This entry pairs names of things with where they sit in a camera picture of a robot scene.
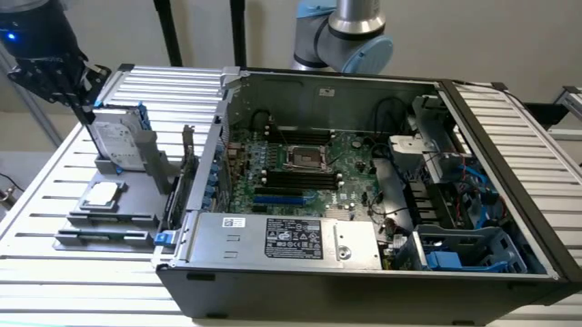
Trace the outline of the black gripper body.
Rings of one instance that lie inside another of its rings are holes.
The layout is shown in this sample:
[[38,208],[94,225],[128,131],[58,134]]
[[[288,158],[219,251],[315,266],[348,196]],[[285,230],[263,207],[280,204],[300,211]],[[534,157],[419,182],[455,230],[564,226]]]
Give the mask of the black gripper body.
[[17,63],[86,62],[60,1],[2,1],[1,44]]

